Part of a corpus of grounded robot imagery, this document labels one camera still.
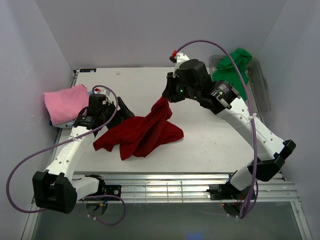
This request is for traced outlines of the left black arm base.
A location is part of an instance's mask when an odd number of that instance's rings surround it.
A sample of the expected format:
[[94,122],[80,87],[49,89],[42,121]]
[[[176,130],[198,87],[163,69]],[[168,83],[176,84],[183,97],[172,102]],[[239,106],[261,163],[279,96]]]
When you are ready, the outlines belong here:
[[117,196],[121,197],[122,193],[122,186],[119,184],[100,184],[98,187],[98,191],[96,193],[90,194],[89,196],[86,196],[84,200],[96,200],[96,201],[105,201],[107,199],[110,199],[111,201],[116,201],[113,197],[99,197],[102,195],[110,195],[110,196]]

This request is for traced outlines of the dark red t-shirt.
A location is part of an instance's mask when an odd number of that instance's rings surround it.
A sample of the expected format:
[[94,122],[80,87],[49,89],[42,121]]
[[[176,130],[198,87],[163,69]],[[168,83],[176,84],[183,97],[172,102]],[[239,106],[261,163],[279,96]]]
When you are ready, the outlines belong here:
[[157,147],[181,140],[184,132],[168,120],[172,116],[169,102],[161,97],[146,116],[134,116],[109,129],[93,142],[97,151],[111,152],[119,145],[121,160],[131,156],[146,157]]

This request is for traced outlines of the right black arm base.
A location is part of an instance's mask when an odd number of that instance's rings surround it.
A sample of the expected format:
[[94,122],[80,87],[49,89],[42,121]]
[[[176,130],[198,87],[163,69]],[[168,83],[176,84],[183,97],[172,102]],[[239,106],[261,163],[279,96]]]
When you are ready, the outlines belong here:
[[209,193],[211,200],[241,200],[244,199],[250,187],[247,186],[243,190],[236,189],[231,184],[210,184],[206,192]]

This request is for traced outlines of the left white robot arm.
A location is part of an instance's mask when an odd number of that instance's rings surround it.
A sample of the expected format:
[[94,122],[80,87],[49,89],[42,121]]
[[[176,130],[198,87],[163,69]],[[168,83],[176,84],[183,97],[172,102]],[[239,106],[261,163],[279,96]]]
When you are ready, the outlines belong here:
[[89,174],[74,180],[75,168],[101,128],[111,129],[133,116],[121,97],[111,102],[104,94],[91,94],[88,106],[80,110],[73,123],[70,141],[43,172],[33,175],[36,206],[69,214],[78,200],[88,196],[102,199],[107,192],[104,178]]

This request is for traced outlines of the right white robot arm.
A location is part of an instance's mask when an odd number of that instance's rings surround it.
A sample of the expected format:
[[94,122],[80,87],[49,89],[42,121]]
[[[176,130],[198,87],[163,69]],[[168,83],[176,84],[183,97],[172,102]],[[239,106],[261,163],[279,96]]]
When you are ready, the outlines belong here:
[[185,99],[197,101],[201,107],[226,121],[252,147],[250,163],[229,176],[222,192],[232,199],[247,195],[252,180],[267,182],[283,167],[296,148],[293,140],[283,140],[272,133],[255,115],[249,112],[245,101],[227,81],[195,81],[187,84],[169,72],[162,95],[171,103]]

